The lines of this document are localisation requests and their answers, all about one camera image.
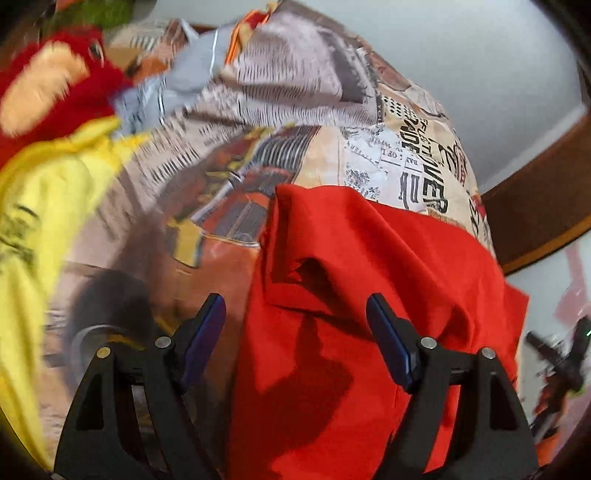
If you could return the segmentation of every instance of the white wall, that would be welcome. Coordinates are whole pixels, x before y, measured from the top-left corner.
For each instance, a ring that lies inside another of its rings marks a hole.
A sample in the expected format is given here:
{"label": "white wall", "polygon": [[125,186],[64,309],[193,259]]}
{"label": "white wall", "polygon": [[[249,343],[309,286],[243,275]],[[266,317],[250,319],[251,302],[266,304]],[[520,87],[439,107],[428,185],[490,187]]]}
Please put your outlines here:
{"label": "white wall", "polygon": [[[584,109],[574,57],[530,0],[306,0],[442,102],[483,188],[551,145]],[[221,24],[265,0],[158,0],[152,17]]]}

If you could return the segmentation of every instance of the newspaper print fabric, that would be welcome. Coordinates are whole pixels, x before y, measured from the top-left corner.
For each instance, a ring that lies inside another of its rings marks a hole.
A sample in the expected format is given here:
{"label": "newspaper print fabric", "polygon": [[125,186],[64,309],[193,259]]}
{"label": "newspaper print fabric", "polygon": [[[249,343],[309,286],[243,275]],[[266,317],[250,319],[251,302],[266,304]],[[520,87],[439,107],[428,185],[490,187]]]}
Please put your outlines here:
{"label": "newspaper print fabric", "polygon": [[441,105],[342,25],[284,1],[191,108],[152,132],[79,233],[48,311],[38,387],[52,453],[95,349],[170,335],[214,291],[226,324],[185,400],[223,469],[258,240],[275,186],[288,182],[347,186],[435,216],[493,254]]}
{"label": "newspaper print fabric", "polygon": [[130,23],[112,33],[111,47],[139,48],[150,52],[168,30],[167,20],[144,20]]}

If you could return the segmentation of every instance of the gray fabric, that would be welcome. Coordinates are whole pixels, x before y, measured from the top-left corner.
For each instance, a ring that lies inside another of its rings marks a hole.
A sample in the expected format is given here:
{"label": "gray fabric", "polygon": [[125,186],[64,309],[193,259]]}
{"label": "gray fabric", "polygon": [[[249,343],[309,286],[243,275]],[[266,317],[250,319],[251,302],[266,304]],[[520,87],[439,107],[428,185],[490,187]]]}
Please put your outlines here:
{"label": "gray fabric", "polygon": [[118,135],[159,127],[175,111],[193,105],[209,79],[222,69],[234,25],[201,35],[184,21],[183,28],[189,45],[177,55],[170,71],[145,79],[115,99],[115,112],[122,120]]}

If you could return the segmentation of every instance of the wooden edge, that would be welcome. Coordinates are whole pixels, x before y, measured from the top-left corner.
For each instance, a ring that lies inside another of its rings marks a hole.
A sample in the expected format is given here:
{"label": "wooden edge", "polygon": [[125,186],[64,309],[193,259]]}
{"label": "wooden edge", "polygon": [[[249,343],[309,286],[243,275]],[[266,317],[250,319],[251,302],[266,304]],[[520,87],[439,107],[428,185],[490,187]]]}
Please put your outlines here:
{"label": "wooden edge", "polygon": [[527,175],[531,170],[538,168],[538,166],[543,163],[549,157],[559,155],[560,151],[563,149],[564,144],[568,144],[576,138],[578,135],[587,128],[588,123],[591,121],[591,114],[587,112],[583,115],[564,135],[562,135],[558,140],[556,140],[552,145],[546,148],[543,152],[541,152],[536,158],[533,158],[531,161],[526,163],[523,167],[521,167],[516,172],[512,173],[509,177],[507,177],[502,182],[495,185],[493,188],[481,194],[482,201],[485,204],[492,200],[494,196],[501,193],[503,190],[506,190],[511,186],[512,183],[519,180],[521,177]]}
{"label": "wooden edge", "polygon": [[559,236],[553,238],[541,247],[538,247],[531,252],[527,252],[525,255],[502,265],[501,268],[503,273],[505,275],[515,273],[517,270],[527,267],[532,263],[553,254],[565,245],[579,238],[584,233],[587,233],[589,230],[591,230],[591,215],[585,217],[577,223],[577,225],[566,230],[565,233],[561,233]]}

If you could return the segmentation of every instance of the metal rivet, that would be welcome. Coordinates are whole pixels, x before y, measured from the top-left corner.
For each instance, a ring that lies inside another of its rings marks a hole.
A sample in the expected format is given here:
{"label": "metal rivet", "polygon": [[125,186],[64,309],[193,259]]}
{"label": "metal rivet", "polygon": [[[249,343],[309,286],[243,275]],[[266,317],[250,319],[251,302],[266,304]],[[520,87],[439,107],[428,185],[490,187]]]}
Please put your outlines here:
{"label": "metal rivet", "polygon": [[423,345],[425,348],[428,348],[429,350],[433,350],[437,346],[437,341],[435,338],[423,337],[421,338],[421,345]]}
{"label": "metal rivet", "polygon": [[111,349],[107,346],[102,346],[96,351],[98,358],[107,358],[111,354]]}
{"label": "metal rivet", "polygon": [[492,360],[496,357],[496,353],[492,348],[488,348],[487,346],[482,349],[482,355],[489,360]]}
{"label": "metal rivet", "polygon": [[156,338],[154,345],[158,348],[167,348],[172,342],[173,341],[170,339],[170,337],[158,337]]}

